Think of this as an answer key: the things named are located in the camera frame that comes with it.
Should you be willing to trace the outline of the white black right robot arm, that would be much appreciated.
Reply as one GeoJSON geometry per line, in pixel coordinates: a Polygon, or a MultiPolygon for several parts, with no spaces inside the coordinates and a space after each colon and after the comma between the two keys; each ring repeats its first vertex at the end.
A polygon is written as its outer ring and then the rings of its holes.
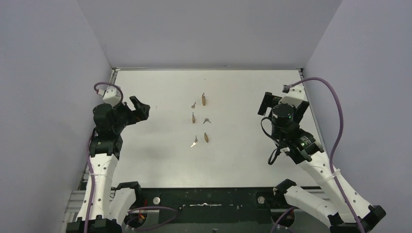
{"type": "Polygon", "coordinates": [[[266,135],[276,149],[268,162],[285,154],[303,169],[327,196],[324,200],[285,179],[273,188],[273,200],[279,207],[297,207],[325,224],[332,233],[370,232],[385,216],[385,210],[365,200],[341,175],[330,169],[330,160],[322,145],[309,132],[300,128],[300,121],[309,106],[302,90],[284,97],[266,92],[258,115],[271,122],[266,135]]]}

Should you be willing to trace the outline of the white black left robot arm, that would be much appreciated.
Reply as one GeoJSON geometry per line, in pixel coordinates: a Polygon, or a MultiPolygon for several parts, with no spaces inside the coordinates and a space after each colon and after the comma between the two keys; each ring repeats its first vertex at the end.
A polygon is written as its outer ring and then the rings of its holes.
{"type": "Polygon", "coordinates": [[[143,203],[144,194],[137,181],[112,187],[123,144],[122,131],[149,117],[149,105],[135,96],[129,100],[133,110],[126,102],[115,106],[102,103],[93,109],[95,128],[87,156],[89,178],[80,211],[76,219],[67,224],[68,233],[121,233],[130,207],[143,203]]]}

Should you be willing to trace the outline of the large brass padlock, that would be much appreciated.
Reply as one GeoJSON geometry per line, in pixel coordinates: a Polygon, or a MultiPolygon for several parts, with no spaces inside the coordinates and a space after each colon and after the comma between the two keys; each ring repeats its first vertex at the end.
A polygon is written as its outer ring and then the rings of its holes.
{"type": "Polygon", "coordinates": [[[202,105],[206,106],[206,96],[205,93],[202,94],[202,105]]]}

